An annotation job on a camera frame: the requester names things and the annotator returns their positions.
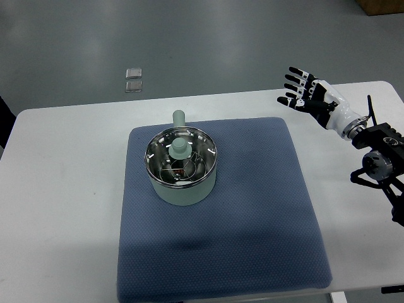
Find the robotic finger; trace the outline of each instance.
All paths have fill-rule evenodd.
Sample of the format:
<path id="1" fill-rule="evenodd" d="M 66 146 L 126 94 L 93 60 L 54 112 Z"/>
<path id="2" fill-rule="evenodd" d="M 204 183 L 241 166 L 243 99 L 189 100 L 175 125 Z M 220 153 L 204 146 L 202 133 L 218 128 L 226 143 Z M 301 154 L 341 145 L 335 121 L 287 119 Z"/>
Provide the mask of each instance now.
<path id="1" fill-rule="evenodd" d="M 299 112 L 307 112 L 310 114 L 332 112 L 335 108 L 333 104 L 301 98 L 278 97 L 277 101 Z"/>

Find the concrete floor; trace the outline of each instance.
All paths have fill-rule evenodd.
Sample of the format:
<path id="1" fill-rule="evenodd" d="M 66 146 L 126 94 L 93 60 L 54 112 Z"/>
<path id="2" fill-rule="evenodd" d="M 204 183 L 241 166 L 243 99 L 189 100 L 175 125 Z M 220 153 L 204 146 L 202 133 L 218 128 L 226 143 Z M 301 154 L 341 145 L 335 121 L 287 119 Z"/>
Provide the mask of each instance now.
<path id="1" fill-rule="evenodd" d="M 282 88 L 289 66 L 334 84 L 384 80 L 404 99 L 404 14 L 369 17 L 354 0 L 0 1 L 0 95 L 15 114 Z M 124 92 L 133 67 L 143 69 L 141 93 Z"/>

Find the light green pot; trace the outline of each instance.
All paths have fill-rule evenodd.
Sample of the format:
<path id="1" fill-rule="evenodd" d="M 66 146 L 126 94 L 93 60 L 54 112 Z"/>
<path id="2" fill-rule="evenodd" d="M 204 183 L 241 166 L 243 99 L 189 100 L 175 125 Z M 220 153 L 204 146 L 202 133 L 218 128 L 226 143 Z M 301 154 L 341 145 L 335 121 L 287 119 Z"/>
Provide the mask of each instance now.
<path id="1" fill-rule="evenodd" d="M 173 113 L 174 127 L 148 144 L 145 164 L 156 193 L 173 205 L 187 206 L 205 199 L 215 186 L 217 150 L 197 128 L 185 126 L 185 113 Z"/>

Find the blue mat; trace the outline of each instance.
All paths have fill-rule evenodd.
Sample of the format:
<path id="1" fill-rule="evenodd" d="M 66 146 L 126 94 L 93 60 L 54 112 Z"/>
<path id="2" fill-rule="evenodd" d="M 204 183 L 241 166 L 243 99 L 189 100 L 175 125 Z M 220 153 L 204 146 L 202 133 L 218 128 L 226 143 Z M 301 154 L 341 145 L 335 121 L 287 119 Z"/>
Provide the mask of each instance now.
<path id="1" fill-rule="evenodd" d="M 326 288 L 331 272 L 299 161 L 280 118 L 188 123 L 218 150 L 211 194 L 174 206 L 143 160 L 171 125 L 129 136 L 117 276 L 126 302 L 170 302 Z"/>

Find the pot handle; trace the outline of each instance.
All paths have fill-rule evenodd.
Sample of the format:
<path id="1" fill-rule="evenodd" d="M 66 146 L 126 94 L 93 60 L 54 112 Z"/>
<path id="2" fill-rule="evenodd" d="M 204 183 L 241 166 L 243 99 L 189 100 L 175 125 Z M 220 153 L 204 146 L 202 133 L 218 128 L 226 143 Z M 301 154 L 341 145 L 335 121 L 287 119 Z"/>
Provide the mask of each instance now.
<path id="1" fill-rule="evenodd" d="M 172 122 L 174 123 L 174 127 L 185 126 L 185 112 L 181 109 L 177 109 L 172 113 Z"/>

